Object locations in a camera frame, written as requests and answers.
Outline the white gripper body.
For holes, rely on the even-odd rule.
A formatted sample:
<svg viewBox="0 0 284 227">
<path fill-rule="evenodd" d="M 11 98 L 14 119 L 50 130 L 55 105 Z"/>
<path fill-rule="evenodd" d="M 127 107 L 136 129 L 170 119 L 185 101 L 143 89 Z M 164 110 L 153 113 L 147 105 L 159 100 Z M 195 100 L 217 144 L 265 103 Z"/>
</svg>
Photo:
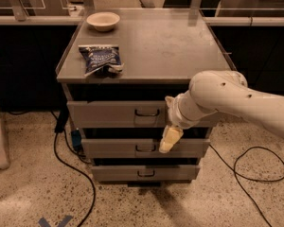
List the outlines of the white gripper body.
<svg viewBox="0 0 284 227">
<path fill-rule="evenodd" d="M 176 97 L 166 96 L 165 101 L 168 106 L 169 126 L 173 128 L 187 130 L 212 114 L 211 110 L 199 106 L 189 91 Z"/>
</svg>

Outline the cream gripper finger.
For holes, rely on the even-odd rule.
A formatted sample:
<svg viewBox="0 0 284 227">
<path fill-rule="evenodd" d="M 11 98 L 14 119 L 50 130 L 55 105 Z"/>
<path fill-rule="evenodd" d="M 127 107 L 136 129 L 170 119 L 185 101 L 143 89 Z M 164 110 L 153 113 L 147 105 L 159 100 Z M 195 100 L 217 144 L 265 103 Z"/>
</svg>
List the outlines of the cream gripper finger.
<svg viewBox="0 0 284 227">
<path fill-rule="evenodd" d="M 174 145 L 183 136 L 183 130 L 173 126 L 165 126 L 162 139 L 160 141 L 159 151 L 161 153 L 168 153 Z"/>
</svg>

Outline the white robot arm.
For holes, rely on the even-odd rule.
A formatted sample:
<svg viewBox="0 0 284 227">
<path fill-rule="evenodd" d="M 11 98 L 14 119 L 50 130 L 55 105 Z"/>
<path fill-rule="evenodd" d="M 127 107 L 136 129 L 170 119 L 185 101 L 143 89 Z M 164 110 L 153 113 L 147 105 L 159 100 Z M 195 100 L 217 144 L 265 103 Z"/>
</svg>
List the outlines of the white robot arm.
<svg viewBox="0 0 284 227">
<path fill-rule="evenodd" d="M 203 71 L 196 74 L 188 90 L 166 98 L 169 122 L 159 151 L 169 152 L 185 130 L 215 113 L 232 114 L 284 139 L 284 96 L 252 90 L 244 75 L 236 71 Z"/>
</svg>

